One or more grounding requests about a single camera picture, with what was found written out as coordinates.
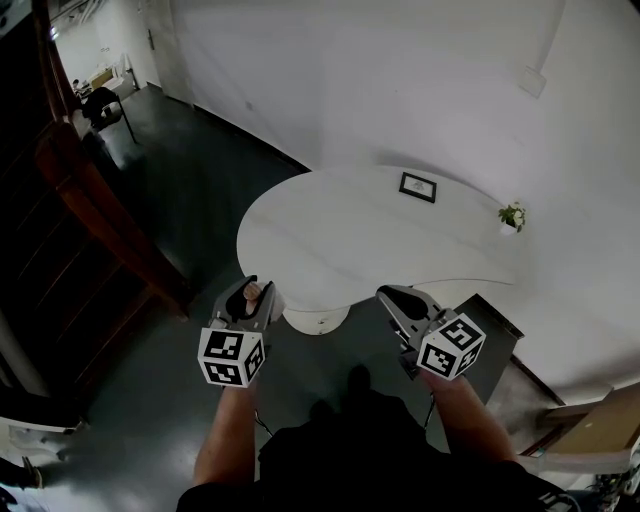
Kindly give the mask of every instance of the cable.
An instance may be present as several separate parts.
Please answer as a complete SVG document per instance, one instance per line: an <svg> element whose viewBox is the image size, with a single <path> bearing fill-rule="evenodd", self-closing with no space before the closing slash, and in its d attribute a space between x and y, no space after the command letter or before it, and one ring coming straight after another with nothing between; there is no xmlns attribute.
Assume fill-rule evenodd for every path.
<svg viewBox="0 0 640 512"><path fill-rule="evenodd" d="M258 409L255 409L255 416L256 416L256 423L265 430L265 432L269 435L269 437L273 437L273 434L271 433L271 430L269 430L269 427L267 427L265 422L260 419L260 415L258 414Z"/></svg>
<svg viewBox="0 0 640 512"><path fill-rule="evenodd" d="M431 415L433 414L433 408L436 406L436 400L433 397L433 392L431 393L431 406L429 407L429 414L427 414L427 419L424 420L424 434L427 435L427 427L429 426L429 421L431 420Z"/></svg>

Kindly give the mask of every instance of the black picture frame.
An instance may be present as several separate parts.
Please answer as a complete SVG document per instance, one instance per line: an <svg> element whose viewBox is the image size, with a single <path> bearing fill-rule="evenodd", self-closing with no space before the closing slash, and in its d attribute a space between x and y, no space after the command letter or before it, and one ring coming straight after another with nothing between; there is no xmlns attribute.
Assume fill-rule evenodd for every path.
<svg viewBox="0 0 640 512"><path fill-rule="evenodd" d="M422 183L426 183L431 186L431 195L429 194L421 194L419 191L407 188L406 181L407 178L411 178L413 180L421 181ZM400 192L403 194L407 194L409 196L417 197L418 199L422 199L423 201L427 201L429 203L436 202L436 190L438 188L438 184L433 181L429 181L420 176L416 176L415 174L409 174L408 172L402 173L402 181L400 182Z"/></svg>

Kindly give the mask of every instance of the black shirt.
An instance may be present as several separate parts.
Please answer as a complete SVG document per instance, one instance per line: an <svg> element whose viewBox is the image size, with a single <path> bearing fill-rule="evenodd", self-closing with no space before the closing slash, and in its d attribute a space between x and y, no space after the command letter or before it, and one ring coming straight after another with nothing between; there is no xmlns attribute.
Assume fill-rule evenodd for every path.
<svg viewBox="0 0 640 512"><path fill-rule="evenodd" d="M578 510L562 490L515 462L483 464L437 451L400 399L375 392L343 414L279 430L259 460L259 482L194 487L180 499L178 512L345 504L380 510Z"/></svg>

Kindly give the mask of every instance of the white wall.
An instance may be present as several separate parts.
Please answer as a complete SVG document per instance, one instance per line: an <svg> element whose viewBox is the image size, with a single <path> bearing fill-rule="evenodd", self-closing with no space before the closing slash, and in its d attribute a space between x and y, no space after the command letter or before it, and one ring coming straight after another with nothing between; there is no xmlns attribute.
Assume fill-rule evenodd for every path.
<svg viewBox="0 0 640 512"><path fill-rule="evenodd" d="M100 41L92 23L77 25L56 39L60 60L69 82L83 82L93 74L98 62L104 60Z"/></svg>
<svg viewBox="0 0 640 512"><path fill-rule="evenodd" d="M568 401L640 377L640 17L568 0L173 2L196 103L313 169L437 168L529 207L521 286L487 298Z"/></svg>
<svg viewBox="0 0 640 512"><path fill-rule="evenodd" d="M126 53L140 87L159 84L139 2L107 0L85 23L60 34L56 45L69 81L82 82L99 64L115 64Z"/></svg>

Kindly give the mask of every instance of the small potted plant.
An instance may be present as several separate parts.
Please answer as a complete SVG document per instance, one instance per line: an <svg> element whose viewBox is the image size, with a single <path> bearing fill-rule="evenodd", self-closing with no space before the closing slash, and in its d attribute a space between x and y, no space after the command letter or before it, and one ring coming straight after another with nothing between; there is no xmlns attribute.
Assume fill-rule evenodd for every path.
<svg viewBox="0 0 640 512"><path fill-rule="evenodd" d="M500 233L503 235L512 235L513 233L520 233L525 225L526 210L520 206L520 203L516 201L507 205L506 208L498 210L498 216L503 222Z"/></svg>

